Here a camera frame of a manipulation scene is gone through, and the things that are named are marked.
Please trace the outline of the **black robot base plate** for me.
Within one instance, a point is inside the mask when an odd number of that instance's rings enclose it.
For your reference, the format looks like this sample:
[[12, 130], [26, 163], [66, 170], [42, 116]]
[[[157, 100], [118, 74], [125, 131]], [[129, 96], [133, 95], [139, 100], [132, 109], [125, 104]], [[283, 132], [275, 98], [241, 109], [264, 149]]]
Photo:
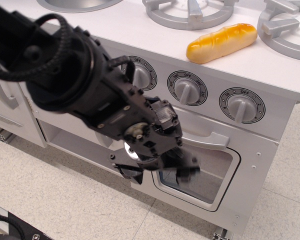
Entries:
[[0, 233], [0, 240], [52, 240], [46, 233], [38, 230], [13, 213], [0, 215], [0, 222], [7, 223], [8, 233]]

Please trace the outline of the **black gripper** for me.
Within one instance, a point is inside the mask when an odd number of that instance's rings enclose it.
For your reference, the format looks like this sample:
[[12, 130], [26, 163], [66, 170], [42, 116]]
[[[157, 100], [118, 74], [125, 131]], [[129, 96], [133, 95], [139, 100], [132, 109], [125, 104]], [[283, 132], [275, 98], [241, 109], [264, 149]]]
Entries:
[[127, 143], [118, 153], [108, 156], [112, 166], [125, 178], [141, 185], [144, 171], [174, 171], [177, 184], [188, 184], [200, 172], [200, 162], [184, 147], [175, 147], [159, 157], [136, 153]]

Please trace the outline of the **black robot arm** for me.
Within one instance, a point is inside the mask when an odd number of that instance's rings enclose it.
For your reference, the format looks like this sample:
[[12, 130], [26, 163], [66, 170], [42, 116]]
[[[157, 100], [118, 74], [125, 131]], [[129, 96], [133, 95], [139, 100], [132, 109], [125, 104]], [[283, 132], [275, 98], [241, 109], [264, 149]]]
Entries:
[[144, 170], [174, 170], [178, 184], [200, 170], [182, 149], [172, 105], [133, 85], [135, 65], [111, 58], [90, 34], [50, 13], [35, 21], [0, 7], [0, 80], [25, 82], [43, 110], [68, 113], [88, 128], [124, 141], [132, 156], [110, 154], [124, 178], [141, 184]]

